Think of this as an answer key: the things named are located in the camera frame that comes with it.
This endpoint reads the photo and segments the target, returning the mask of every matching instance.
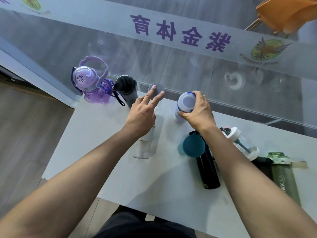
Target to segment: person's right hand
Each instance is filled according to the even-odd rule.
[[[216,127],[216,122],[206,96],[200,91],[193,91],[193,93],[196,95],[194,110],[191,113],[180,111],[178,114],[187,120],[198,132]]]

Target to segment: white bottle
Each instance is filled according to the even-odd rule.
[[[194,110],[195,104],[196,95],[193,92],[183,93],[177,101],[177,107],[174,116],[175,120],[179,123],[183,123],[185,120],[178,114],[178,112],[183,111],[185,113],[191,113]]]

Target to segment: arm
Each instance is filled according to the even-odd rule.
[[[206,140],[249,235],[315,237],[317,224],[222,134],[206,97],[194,93],[193,112],[179,114]]]
[[[119,132],[14,207],[0,221],[1,237],[68,237],[121,156],[153,127],[153,111],[164,94],[148,104],[154,89],[136,100]]]

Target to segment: gray wood floor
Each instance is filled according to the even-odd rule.
[[[57,100],[0,85],[0,218],[46,182],[42,174],[72,114]],[[96,198],[69,238],[93,237],[118,206]]]
[[[244,29],[256,19],[255,7],[264,0],[108,1]],[[238,63],[3,9],[0,17],[2,37],[73,92],[77,91],[70,82],[71,68],[84,56],[95,55],[105,60],[114,77],[128,74],[141,83],[160,82],[177,92],[200,90],[226,105],[303,122],[298,77],[262,70],[264,80],[257,85],[250,78],[254,68],[245,66],[244,87],[232,90],[224,74],[241,70]],[[265,25],[255,31],[271,34]]]

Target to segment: white banner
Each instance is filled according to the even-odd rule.
[[[104,0],[0,0],[0,7],[317,80],[317,47],[297,41]]]

